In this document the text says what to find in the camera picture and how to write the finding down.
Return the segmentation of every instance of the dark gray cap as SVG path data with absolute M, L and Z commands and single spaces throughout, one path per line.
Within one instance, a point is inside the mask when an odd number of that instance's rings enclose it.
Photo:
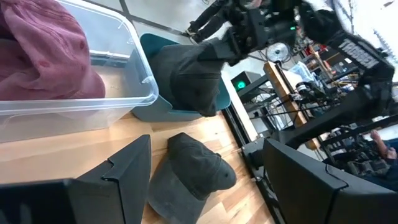
M 196 223 L 212 192 L 234 186 L 236 175 L 219 154 L 180 133 L 149 184 L 149 205 L 169 223 Z

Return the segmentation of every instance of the teal bin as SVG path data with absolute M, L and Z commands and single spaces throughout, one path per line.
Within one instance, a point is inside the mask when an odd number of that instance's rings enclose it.
M 141 36 L 140 41 L 148 60 L 155 56 L 162 47 L 179 44 L 154 34 L 144 34 Z M 222 80 L 220 80 L 219 91 L 220 93 L 216 100 L 217 111 L 223 110 L 231 104 L 231 99 L 229 98 L 228 91 Z M 136 107 L 132 110 L 132 113 L 140 120 L 147 122 L 193 121 L 201 118 L 201 115 L 196 111 L 173 110 L 172 105 L 161 95 L 159 95 L 158 99 L 153 104 Z

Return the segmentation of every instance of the red fabric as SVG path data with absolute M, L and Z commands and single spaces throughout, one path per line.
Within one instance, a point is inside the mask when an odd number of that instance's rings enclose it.
M 54 0 L 0 0 L 0 100 L 103 98 L 82 28 Z

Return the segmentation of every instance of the green led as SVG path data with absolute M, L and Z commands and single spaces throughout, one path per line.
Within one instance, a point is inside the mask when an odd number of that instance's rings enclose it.
M 238 82 L 238 89 L 239 89 L 239 90 L 240 90 L 240 89 L 243 89 L 244 87 L 246 87 L 246 84 L 245 84 L 244 81 Z

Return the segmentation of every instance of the cap brim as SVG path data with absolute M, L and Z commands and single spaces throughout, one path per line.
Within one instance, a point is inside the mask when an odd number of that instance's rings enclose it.
M 169 158 L 159 164 L 149 183 L 149 205 L 169 223 L 196 223 L 206 200 L 198 200 L 172 170 Z

